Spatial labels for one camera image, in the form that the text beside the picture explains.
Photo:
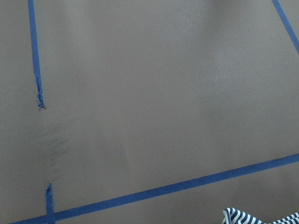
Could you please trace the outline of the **navy white striped polo shirt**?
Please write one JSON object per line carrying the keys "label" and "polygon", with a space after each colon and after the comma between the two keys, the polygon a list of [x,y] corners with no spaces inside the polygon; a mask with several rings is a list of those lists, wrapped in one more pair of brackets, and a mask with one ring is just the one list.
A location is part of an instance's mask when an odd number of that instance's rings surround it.
{"label": "navy white striped polo shirt", "polygon": [[[265,224],[262,220],[244,211],[235,208],[223,210],[222,224]],[[271,224],[299,224],[299,213],[295,212],[282,219],[271,222]]]}

